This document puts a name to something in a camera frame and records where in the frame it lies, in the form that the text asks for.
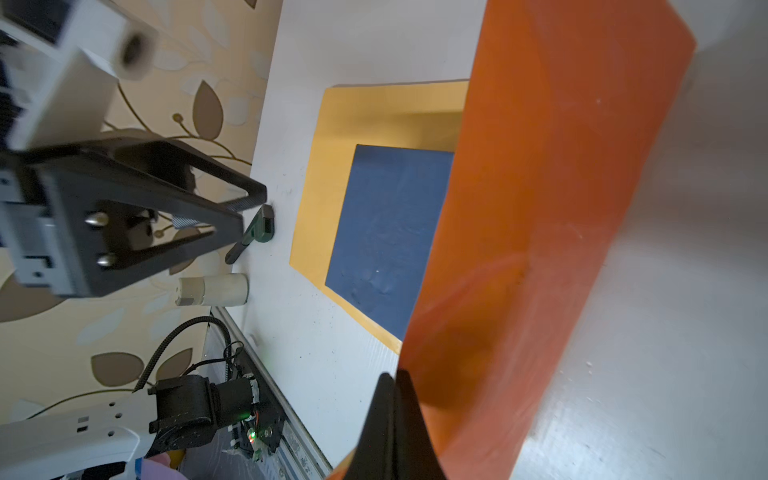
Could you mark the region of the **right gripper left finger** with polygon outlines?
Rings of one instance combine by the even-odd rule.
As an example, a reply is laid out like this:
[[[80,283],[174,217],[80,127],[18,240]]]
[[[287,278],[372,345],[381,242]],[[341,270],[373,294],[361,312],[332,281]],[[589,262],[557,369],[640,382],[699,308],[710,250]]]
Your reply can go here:
[[[380,375],[361,436],[344,479],[393,479],[395,381]]]

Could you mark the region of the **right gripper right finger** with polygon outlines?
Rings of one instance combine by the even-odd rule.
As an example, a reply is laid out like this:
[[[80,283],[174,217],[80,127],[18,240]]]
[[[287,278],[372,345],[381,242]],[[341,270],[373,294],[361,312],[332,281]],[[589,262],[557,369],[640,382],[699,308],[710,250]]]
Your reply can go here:
[[[398,370],[394,398],[395,479],[446,480],[434,451],[410,374]]]

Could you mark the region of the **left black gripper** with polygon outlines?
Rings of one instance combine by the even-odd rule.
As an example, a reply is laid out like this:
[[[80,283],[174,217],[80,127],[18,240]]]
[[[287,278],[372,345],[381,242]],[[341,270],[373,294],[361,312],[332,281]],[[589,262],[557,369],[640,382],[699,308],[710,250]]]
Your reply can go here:
[[[197,170],[243,194],[214,202],[195,192]],[[236,212],[267,187],[176,140],[112,136],[1,152],[1,245],[18,281],[64,298],[98,298],[234,243]],[[208,230],[158,243],[155,217]]]

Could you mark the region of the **blue gift box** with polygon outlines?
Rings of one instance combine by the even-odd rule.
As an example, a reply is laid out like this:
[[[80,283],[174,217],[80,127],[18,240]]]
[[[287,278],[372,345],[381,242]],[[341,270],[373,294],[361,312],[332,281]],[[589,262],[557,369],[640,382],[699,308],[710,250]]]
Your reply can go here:
[[[403,340],[447,194],[451,152],[359,145],[325,284]]]

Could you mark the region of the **yellow orange wrapping paper sheet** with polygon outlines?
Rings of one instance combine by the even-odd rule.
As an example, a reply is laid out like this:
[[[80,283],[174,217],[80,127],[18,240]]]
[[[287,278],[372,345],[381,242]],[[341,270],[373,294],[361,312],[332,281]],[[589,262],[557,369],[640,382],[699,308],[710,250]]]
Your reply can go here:
[[[468,80],[325,91],[290,263],[399,352],[446,479],[510,476],[695,47],[665,1],[491,1]],[[359,145],[454,155],[403,340],[325,284]]]

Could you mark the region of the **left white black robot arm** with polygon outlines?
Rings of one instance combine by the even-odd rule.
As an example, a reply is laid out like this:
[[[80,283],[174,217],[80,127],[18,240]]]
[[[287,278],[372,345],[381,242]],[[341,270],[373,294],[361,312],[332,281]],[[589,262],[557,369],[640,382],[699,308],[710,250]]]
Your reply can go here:
[[[117,136],[1,154],[1,244],[18,283],[62,298],[114,293],[238,244],[242,214],[267,189],[170,139]],[[5,479],[56,479],[111,466],[137,479],[144,458],[198,447],[251,420],[258,381],[232,365],[215,384],[184,374],[155,384],[151,358],[133,392],[1,429]]]

